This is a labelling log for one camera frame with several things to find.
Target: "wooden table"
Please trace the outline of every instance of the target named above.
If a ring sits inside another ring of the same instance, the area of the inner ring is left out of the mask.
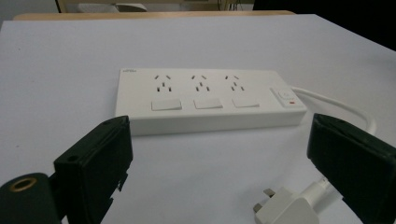
[[[178,11],[178,12],[122,12],[122,13],[28,13],[14,21],[78,21],[78,20],[128,20],[211,16],[273,16],[294,15],[286,10],[269,11]]]

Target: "power cord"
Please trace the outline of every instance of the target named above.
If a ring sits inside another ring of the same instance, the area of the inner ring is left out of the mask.
[[[342,103],[342,102],[340,102],[340,101],[331,99],[331,98],[329,98],[329,97],[326,97],[326,96],[324,96],[324,95],[317,94],[317,93],[312,92],[312,91],[307,91],[307,90],[300,89],[300,88],[296,88],[296,87],[291,87],[291,89],[292,89],[296,94],[306,95],[306,96],[315,98],[315,99],[317,99],[317,100],[326,102],[326,103],[328,103],[328,104],[336,105],[336,106],[338,106],[338,107],[341,107],[341,108],[343,108],[343,109],[345,109],[345,110],[348,110],[348,111],[350,111],[350,112],[352,112],[352,113],[358,115],[359,117],[361,117],[362,119],[364,119],[364,120],[366,121],[367,126],[366,126],[366,130],[365,130],[365,131],[366,131],[367,133],[371,134],[371,135],[375,135],[375,132],[376,132],[376,122],[375,122],[374,118],[373,118],[371,115],[369,115],[368,113],[366,113],[366,112],[364,112],[364,111],[362,111],[362,110],[360,110],[360,109],[358,109],[358,108],[356,108],[356,107],[353,107],[353,106],[350,106],[350,105],[346,105],[346,104],[344,104],[344,103]]]

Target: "white table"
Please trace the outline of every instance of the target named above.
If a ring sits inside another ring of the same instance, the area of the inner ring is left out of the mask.
[[[6,21],[0,33],[0,183],[52,162],[114,116],[122,67],[276,70],[290,85],[372,114],[396,146],[396,52],[315,15],[126,21]],[[103,223],[254,223],[263,189],[320,177],[301,125],[134,137],[134,161]],[[361,223],[337,201],[322,224]]]

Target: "white power strip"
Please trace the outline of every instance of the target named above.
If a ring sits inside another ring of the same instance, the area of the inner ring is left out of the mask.
[[[305,112],[274,71],[120,70],[116,117],[132,135],[298,125]]]

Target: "plug prong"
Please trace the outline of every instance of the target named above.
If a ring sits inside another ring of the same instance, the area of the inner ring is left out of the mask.
[[[266,194],[268,197],[272,198],[275,195],[275,192],[271,189],[265,189],[264,194]]]
[[[262,205],[259,203],[256,203],[256,205],[254,205],[254,207],[253,207],[254,213],[258,213],[260,211],[260,209],[262,209]]]

